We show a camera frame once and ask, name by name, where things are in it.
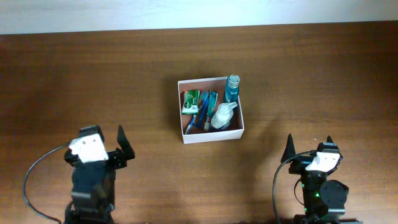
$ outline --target green package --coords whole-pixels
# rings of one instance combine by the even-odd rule
[[[182,105],[181,114],[198,114],[199,95],[199,90],[184,91],[184,104]]]

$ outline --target white wall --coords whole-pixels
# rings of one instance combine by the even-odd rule
[[[398,19],[398,0],[0,0],[0,34]]]

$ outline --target wooden table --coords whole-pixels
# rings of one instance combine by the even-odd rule
[[[328,135],[340,147],[330,178],[350,188],[346,218],[396,223],[397,36],[397,22],[0,36],[0,222],[52,223],[22,199],[30,165],[91,124],[112,151],[122,124],[137,157],[117,173],[117,223],[272,223],[288,133],[297,152]],[[233,73],[242,138],[184,145],[177,81]],[[63,153],[27,184],[61,220],[73,171]],[[283,218],[303,213],[297,179],[279,174]]]

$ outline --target thin wire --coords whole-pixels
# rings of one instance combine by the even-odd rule
[[[297,198],[297,195],[296,195],[296,187],[297,187],[297,184],[298,184],[300,181],[301,181],[301,178],[299,178],[299,179],[296,181],[296,184],[294,185],[294,189],[293,189],[293,191],[294,191],[294,197],[296,197],[297,201],[298,201],[300,204],[302,204],[303,206],[305,206],[305,205]]]
[[[278,173],[279,173],[280,169],[281,169],[286,163],[292,161],[293,159],[297,158],[298,156],[308,155],[308,154],[310,154],[310,153],[311,153],[311,152],[308,151],[308,152],[301,152],[301,153],[296,154],[294,157],[291,157],[290,159],[287,159],[285,162],[283,162],[283,163],[278,167],[278,169],[277,169],[276,172],[275,172],[274,183],[273,183],[273,185],[272,185],[272,204],[273,204],[273,206],[274,206],[275,218],[276,218],[278,224],[282,224],[282,223],[280,222],[280,219],[279,219],[279,216],[278,216],[278,211],[277,211],[277,209],[276,209],[276,199],[275,199],[276,177],[278,176]]]
[[[53,152],[55,152],[55,151],[57,151],[57,150],[59,150],[59,149],[63,149],[63,148],[68,147],[68,146],[69,146],[69,142],[67,142],[67,143],[65,143],[65,144],[62,144],[61,146],[56,147],[55,149],[53,149],[53,150],[51,150],[50,152],[46,153],[44,156],[40,157],[40,159],[38,159],[36,162],[34,162],[33,165],[29,168],[29,170],[27,171],[27,173],[26,173],[26,175],[25,175],[24,183],[22,184],[22,195],[24,196],[24,199],[25,199],[25,202],[26,202],[27,206],[29,206],[29,208],[31,208],[33,211],[35,211],[38,215],[40,215],[40,216],[42,216],[42,217],[44,217],[44,218],[48,218],[49,220],[58,222],[59,224],[62,224],[61,220],[59,220],[58,218],[54,218],[54,217],[51,217],[51,216],[49,216],[49,215],[46,215],[46,214],[40,212],[39,210],[37,210],[37,209],[30,203],[29,199],[28,199],[27,196],[26,196],[26,190],[25,190],[25,189],[26,189],[26,181],[27,181],[27,178],[28,178],[30,172],[32,171],[32,169],[33,169],[42,159],[46,158],[48,155],[52,154]]]

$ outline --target cardboard box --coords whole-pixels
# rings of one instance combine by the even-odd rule
[[[180,102],[180,121],[181,121],[181,134],[184,144],[190,143],[198,143],[198,142],[209,142],[209,141],[221,141],[221,140],[229,140],[229,139],[240,139],[242,133],[244,131],[244,123],[243,123],[243,114],[241,108],[241,101],[238,98],[238,107],[234,111],[234,116],[231,119],[231,125],[228,127],[226,131],[220,132],[206,132],[202,129],[198,129],[196,127],[192,127],[190,130],[190,134],[184,134],[186,128],[189,125],[189,122],[192,119],[191,115],[182,115],[181,109],[184,102],[183,92],[185,90],[200,90],[202,91],[210,91],[213,90],[218,93],[216,110],[218,109],[218,105],[223,103],[224,91],[226,85],[227,77],[219,77],[219,78],[203,78],[197,80],[184,80],[178,81],[178,98]],[[201,115],[201,111],[197,116],[197,121]]]

